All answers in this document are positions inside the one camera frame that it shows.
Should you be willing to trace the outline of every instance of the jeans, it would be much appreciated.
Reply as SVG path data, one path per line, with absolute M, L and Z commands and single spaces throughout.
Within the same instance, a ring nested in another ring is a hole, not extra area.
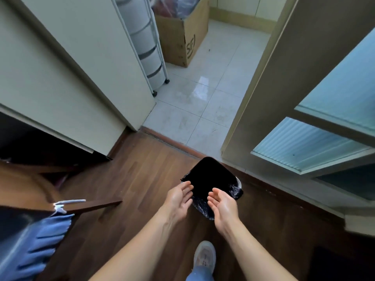
M 195 266 L 186 281 L 214 281 L 211 270 L 206 266 Z

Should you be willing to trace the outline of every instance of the black plastic bag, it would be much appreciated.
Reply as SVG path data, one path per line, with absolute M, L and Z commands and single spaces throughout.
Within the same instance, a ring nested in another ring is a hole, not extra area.
M 207 203 L 207 196 L 214 187 L 225 191 L 235 200 L 243 194 L 242 189 L 238 187 L 236 177 L 211 157 L 200 160 L 181 181 L 190 181 L 194 186 L 193 205 L 210 220 L 214 220 L 214 214 Z

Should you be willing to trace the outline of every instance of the shoe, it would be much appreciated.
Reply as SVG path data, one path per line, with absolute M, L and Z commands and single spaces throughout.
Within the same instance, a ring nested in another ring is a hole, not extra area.
M 215 269 L 216 251 L 213 244 L 209 241 L 202 241 L 195 250 L 194 267 L 205 266 L 211 270 L 211 274 Z

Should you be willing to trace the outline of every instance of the forearm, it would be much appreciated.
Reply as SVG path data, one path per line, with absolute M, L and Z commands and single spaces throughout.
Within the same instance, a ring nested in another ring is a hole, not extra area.
M 161 207 L 143 229 L 96 272 L 90 281 L 149 280 L 173 227 L 173 219 Z
M 248 281 L 296 281 L 250 234 L 240 220 L 227 227 L 225 238 Z

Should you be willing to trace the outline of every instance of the dark wood floor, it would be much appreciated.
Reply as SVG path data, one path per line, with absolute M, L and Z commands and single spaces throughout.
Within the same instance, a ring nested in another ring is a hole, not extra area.
M 88 280 L 120 250 L 162 205 L 166 192 L 180 182 L 198 158 L 142 132 L 131 134 L 111 162 L 93 167 L 63 185 L 67 199 L 114 195 L 123 203 L 114 209 L 83 214 L 53 255 L 38 281 L 61 276 Z M 262 245 L 297 279 L 306 280 L 315 246 L 347 257 L 370 258 L 360 240 L 343 231 L 322 211 L 280 191 L 270 191 L 238 171 L 243 197 L 241 220 Z M 152 280 L 182 281 L 191 272 L 196 246 L 211 241 L 217 253 L 216 281 L 245 280 L 234 255 L 214 223 L 193 207 L 170 237 Z

